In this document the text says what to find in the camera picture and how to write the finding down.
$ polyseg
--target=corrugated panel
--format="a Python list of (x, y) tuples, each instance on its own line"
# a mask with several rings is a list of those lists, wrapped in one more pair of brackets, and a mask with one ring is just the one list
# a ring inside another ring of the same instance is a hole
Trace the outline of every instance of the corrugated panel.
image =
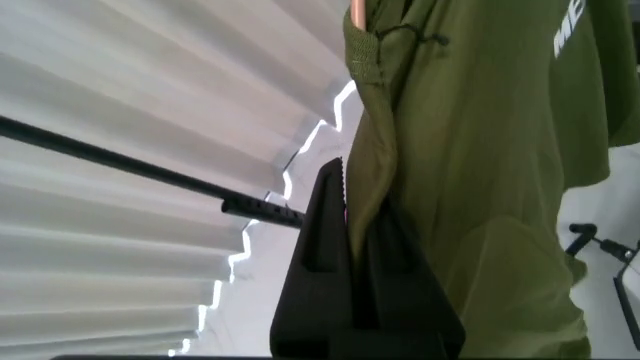
[[(263, 197), (347, 83), (346, 0), (0, 0), (0, 114)], [(246, 219), (0, 138), (0, 352), (166, 353)]]

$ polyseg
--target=black string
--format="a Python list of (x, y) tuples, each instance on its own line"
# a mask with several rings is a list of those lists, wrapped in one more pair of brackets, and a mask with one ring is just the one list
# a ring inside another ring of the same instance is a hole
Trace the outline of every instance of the black string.
[(426, 43), (433, 40), (442, 46), (449, 45), (448, 37), (438, 33), (433, 33), (432, 35), (424, 36), (420, 31), (420, 29), (418, 29), (417, 27), (411, 24), (402, 24), (402, 25), (393, 26), (383, 31), (376, 31), (376, 36), (378, 37), (378, 40), (382, 40), (385, 36), (389, 35), (393, 31), (402, 30), (402, 29), (411, 30), (416, 35), (416, 38), (418, 39), (418, 41), (421, 43)]

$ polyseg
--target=green t-shirt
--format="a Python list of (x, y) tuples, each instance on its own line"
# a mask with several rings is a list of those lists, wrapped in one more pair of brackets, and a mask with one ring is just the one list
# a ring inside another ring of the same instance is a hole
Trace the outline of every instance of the green t-shirt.
[(465, 326), (463, 357), (590, 355), (569, 298), (586, 268), (556, 218), (566, 189), (608, 176), (610, 146), (640, 140), (626, 6), (369, 0), (367, 31), (345, 16), (365, 106), (347, 165), (356, 267), (393, 198)]

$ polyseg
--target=black metal rod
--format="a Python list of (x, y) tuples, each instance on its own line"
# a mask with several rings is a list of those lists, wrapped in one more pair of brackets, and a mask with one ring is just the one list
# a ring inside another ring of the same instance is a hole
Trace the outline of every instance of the black metal rod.
[[(304, 214), (289, 208), (268, 203), (237, 191), (229, 190), (4, 116), (0, 116), (0, 135), (26, 144), (160, 181), (185, 190), (222, 199), (224, 200), (223, 204), (226, 204), (221, 209), (223, 213), (232, 213), (295, 228), (300, 228), (302, 219), (304, 218)], [(255, 206), (255, 209), (252, 208), (250, 209), (251, 211), (243, 211), (247, 207), (246, 204)]]

